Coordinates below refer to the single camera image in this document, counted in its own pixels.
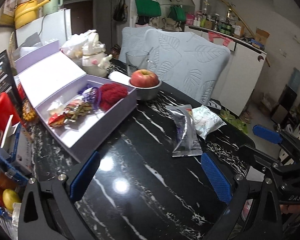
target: black marble table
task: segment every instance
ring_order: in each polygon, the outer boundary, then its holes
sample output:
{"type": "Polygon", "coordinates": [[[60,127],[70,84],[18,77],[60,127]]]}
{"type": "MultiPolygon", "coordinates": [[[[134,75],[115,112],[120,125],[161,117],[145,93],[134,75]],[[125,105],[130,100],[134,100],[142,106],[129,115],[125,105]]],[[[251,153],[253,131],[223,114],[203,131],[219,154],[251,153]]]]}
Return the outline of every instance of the black marble table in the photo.
{"type": "MultiPolygon", "coordinates": [[[[111,70],[124,72],[115,61],[111,70]]],[[[200,103],[163,83],[158,98],[140,103],[97,149],[102,160],[81,201],[80,215],[98,239],[201,239],[216,222],[224,202],[203,172],[200,156],[171,157],[175,124],[165,105],[200,103]]],[[[67,172],[76,161],[41,123],[31,127],[34,170],[40,181],[67,172]]],[[[225,125],[201,140],[234,173],[248,166],[235,152],[251,139],[225,125]]]]}

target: red apple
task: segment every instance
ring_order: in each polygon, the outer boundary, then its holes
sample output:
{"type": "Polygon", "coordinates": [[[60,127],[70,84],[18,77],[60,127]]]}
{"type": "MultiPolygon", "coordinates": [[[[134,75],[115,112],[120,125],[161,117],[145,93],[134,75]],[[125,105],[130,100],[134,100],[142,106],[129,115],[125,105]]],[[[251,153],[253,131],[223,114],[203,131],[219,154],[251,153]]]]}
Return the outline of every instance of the red apple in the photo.
{"type": "Polygon", "coordinates": [[[130,84],[140,88],[155,87],[159,84],[159,79],[152,71],[140,69],[132,73],[130,84]]]}

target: red yarn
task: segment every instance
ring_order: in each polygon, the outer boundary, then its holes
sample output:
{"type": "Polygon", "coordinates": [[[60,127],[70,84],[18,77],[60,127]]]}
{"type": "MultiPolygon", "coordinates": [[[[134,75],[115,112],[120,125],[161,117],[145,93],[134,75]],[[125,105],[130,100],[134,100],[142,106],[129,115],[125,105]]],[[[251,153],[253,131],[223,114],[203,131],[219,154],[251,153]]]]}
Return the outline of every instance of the red yarn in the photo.
{"type": "Polygon", "coordinates": [[[127,89],[124,86],[116,83],[104,84],[100,87],[100,90],[100,109],[104,112],[108,111],[120,99],[125,98],[128,95],[127,89]]]}

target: screw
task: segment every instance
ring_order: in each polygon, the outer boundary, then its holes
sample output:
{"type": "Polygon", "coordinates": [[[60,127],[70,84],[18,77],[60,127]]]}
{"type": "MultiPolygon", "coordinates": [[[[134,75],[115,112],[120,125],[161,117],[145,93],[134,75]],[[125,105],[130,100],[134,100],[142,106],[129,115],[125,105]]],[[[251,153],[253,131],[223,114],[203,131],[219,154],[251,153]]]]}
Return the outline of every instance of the screw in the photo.
{"type": "Polygon", "coordinates": [[[282,188],[283,190],[285,190],[287,186],[288,186],[287,183],[283,183],[283,184],[281,185],[281,188],[282,188]]]}
{"type": "Polygon", "coordinates": [[[60,175],[58,176],[58,180],[61,180],[61,181],[65,180],[66,178],[67,178],[67,175],[66,175],[66,174],[60,174],[60,175]]]}
{"type": "Polygon", "coordinates": [[[244,179],[244,176],[242,174],[236,174],[235,179],[240,181],[244,179]]]}
{"type": "Polygon", "coordinates": [[[266,181],[266,184],[271,184],[272,183],[272,179],[270,179],[270,178],[266,178],[265,181],[266,181]]]}
{"type": "Polygon", "coordinates": [[[35,183],[35,178],[29,179],[29,184],[34,184],[35,183]]]}

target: black package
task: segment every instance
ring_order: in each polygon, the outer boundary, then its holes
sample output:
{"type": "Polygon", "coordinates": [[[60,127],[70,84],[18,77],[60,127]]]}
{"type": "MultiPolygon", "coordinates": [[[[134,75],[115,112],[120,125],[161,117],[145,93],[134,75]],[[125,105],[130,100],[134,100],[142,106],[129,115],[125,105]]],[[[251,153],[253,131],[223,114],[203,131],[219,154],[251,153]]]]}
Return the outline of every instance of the black package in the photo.
{"type": "Polygon", "coordinates": [[[11,102],[20,114],[22,109],[22,100],[19,96],[16,83],[14,82],[6,50],[0,53],[0,92],[8,94],[11,102]]]}

